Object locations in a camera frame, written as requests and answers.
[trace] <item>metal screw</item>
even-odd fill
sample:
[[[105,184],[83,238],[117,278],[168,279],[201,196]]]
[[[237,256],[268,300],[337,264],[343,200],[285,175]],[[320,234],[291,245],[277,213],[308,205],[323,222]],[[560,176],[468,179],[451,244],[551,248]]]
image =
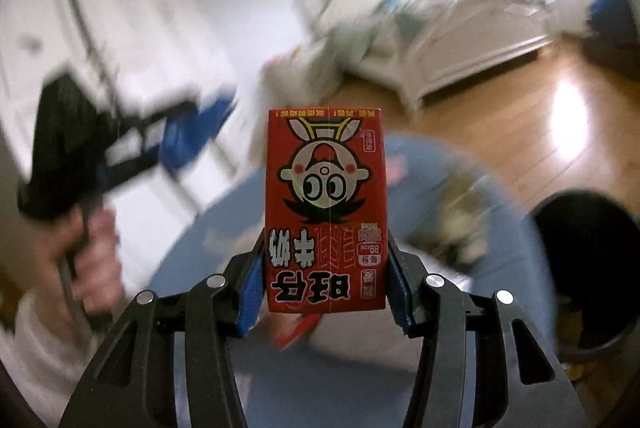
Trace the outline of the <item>metal screw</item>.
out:
[[[146,305],[148,303],[153,302],[154,300],[154,292],[153,291],[140,291],[136,296],[136,302],[140,305]]]
[[[498,291],[498,293],[495,294],[495,297],[506,305],[513,302],[513,294],[509,293],[509,291],[505,291],[504,289]]]
[[[440,275],[429,275],[425,278],[426,283],[431,287],[442,287],[444,285],[444,278]]]
[[[224,275],[211,275],[207,278],[207,286],[212,289],[219,289],[226,283]]]

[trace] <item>sunlight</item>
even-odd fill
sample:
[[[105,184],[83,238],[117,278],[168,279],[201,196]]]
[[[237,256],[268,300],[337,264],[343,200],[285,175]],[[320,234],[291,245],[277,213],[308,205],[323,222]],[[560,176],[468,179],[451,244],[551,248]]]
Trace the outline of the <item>sunlight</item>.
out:
[[[551,137],[558,152],[568,160],[575,159],[587,143],[587,107],[580,91],[561,84],[554,96],[551,112]]]

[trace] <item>cartoon eyes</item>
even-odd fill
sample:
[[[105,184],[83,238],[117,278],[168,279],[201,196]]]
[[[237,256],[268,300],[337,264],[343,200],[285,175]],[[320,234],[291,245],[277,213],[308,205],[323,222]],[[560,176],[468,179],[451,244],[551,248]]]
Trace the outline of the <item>cartoon eyes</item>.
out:
[[[344,179],[341,175],[334,174],[329,180],[329,195],[331,199],[342,199],[344,197],[344,193],[346,192],[347,185],[344,183]]]
[[[316,201],[322,195],[322,180],[316,174],[309,174],[302,183],[302,192],[309,201]],[[334,174],[327,181],[327,192],[331,199],[342,199],[347,192],[347,185],[341,175]]]
[[[315,201],[322,194],[322,181],[315,174],[306,176],[302,183],[302,192],[307,199]]]

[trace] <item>white shirt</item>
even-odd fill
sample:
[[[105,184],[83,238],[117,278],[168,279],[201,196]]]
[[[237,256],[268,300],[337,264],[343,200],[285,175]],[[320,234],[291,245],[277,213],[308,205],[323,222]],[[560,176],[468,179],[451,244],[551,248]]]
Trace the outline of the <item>white shirt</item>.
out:
[[[31,409],[44,424],[55,427],[97,340],[89,348],[63,343],[40,323],[33,299],[29,293],[20,300],[15,334],[0,328],[0,360]]]

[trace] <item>wooden floor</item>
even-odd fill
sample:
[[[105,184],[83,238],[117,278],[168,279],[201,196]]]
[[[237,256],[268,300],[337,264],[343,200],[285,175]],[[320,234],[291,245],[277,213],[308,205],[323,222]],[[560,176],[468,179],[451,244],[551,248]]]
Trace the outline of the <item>wooden floor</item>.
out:
[[[591,187],[640,213],[640,83],[591,65],[575,40],[429,95],[414,119],[393,92],[358,79],[329,104],[380,107],[387,129],[457,145],[527,208]]]

